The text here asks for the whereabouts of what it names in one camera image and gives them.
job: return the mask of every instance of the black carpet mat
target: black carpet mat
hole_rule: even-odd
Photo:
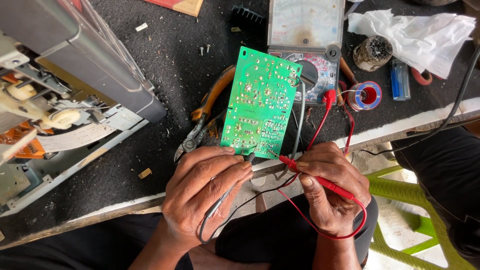
[[[266,51],[266,32],[259,28],[231,33],[228,22],[233,5],[268,15],[266,0],[205,0],[199,17],[188,16],[142,0],[93,0],[98,13],[110,25],[137,61],[146,78],[156,86],[156,94],[168,108],[168,115],[159,123],[150,123],[96,159],[16,215],[0,218],[0,230],[6,239],[0,245],[78,218],[103,207],[165,191],[175,165],[173,156],[182,140],[194,127],[190,113],[229,65],[236,63],[240,43]],[[442,12],[462,13],[461,1],[443,7],[422,7],[409,1],[366,1],[357,12],[392,8],[395,15],[429,16]],[[147,23],[140,32],[135,27]],[[353,63],[349,50],[366,37],[348,33],[344,27],[342,52],[359,81],[377,82],[383,91],[380,105],[371,111],[354,112],[355,134],[380,127],[420,112],[434,110],[454,101],[473,54],[472,42],[466,42],[458,54],[447,80],[434,79],[429,86],[420,86],[411,78],[412,100],[393,101],[388,65],[366,73]],[[200,57],[198,48],[212,45],[210,53]],[[475,71],[464,99],[480,96],[480,72]],[[212,115],[226,106],[229,91],[224,91],[214,105]],[[299,106],[294,107],[297,115]],[[324,108],[314,107],[310,121],[316,125]],[[317,141],[336,140],[347,135],[348,119],[343,109],[334,107]],[[291,120],[282,153],[292,150],[295,124]],[[306,123],[302,130],[308,144],[314,127]],[[208,139],[206,144],[218,144]],[[138,174],[150,168],[152,174],[140,180]]]

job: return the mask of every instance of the solder wire spool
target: solder wire spool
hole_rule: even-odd
[[[358,83],[348,92],[347,102],[354,110],[371,110],[380,103],[382,99],[382,89],[371,81]]]

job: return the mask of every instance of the printed circuit board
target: printed circuit board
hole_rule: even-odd
[[[302,65],[241,47],[221,146],[237,154],[277,159]]]

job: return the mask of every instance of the tissue paper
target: tissue paper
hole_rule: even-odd
[[[475,18],[442,13],[431,17],[393,16],[391,10],[348,16],[348,31],[379,35],[392,44],[392,54],[423,72],[446,78],[455,56],[475,28]]]

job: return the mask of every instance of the hand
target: hand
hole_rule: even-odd
[[[253,177],[252,165],[231,147],[200,147],[185,154],[166,188],[160,222],[164,243],[186,253],[200,244],[198,233],[207,210],[232,186],[230,194],[208,219],[208,239],[230,211],[241,185]]]
[[[328,179],[351,192],[365,207],[370,203],[368,179],[363,176],[333,143],[313,146],[297,160],[299,179],[310,204],[310,216],[324,233],[345,236],[353,231],[353,220],[361,208],[329,189],[324,189],[313,176]]]

